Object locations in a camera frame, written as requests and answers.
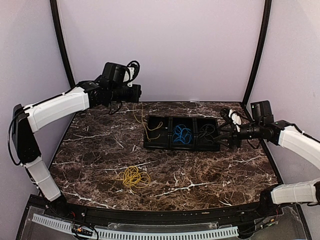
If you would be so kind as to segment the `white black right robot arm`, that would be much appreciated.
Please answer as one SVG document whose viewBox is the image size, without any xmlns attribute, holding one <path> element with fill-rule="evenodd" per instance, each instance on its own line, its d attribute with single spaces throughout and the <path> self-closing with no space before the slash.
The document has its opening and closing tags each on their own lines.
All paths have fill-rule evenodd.
<svg viewBox="0 0 320 240">
<path fill-rule="evenodd" d="M 220 115 L 224 124 L 219 126 L 220 135 L 213 141 L 228 148 L 241 147 L 242 141 L 258 140 L 267 142 L 272 148 L 272 156 L 280 152 L 286 157 L 293 157 L 293 162 L 300 167 L 303 160 L 307 167 L 313 167 L 310 177 L 298 174 L 297 180 L 278 183 L 263 190 L 255 213 L 266 217 L 276 206 L 285 204 L 320 204 L 320 141 L 300 129 L 295 123 L 275 120 L 268 100 L 253 102 L 250 105 L 251 119 L 244 123 L 244 116 L 236 110 L 223 108 Z"/>
</svg>

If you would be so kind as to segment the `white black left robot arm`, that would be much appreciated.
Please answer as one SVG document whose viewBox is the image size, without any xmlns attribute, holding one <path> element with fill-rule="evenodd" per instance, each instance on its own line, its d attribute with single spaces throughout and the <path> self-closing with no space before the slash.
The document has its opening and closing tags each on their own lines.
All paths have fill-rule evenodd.
<svg viewBox="0 0 320 240">
<path fill-rule="evenodd" d="M 25 167 L 34 184 L 51 203 L 51 210 L 60 218 L 67 218 L 70 206 L 53 180 L 42 159 L 42 153 L 34 134 L 43 127 L 68 115 L 112 103 L 137 103 L 142 94 L 141 85 L 134 84 L 140 72 L 136 60 L 127 65 L 107 62 L 102 74 L 95 80 L 83 80 L 72 89 L 43 101 L 13 108 L 9 125 L 7 147 L 14 146 L 18 161 Z"/>
</svg>

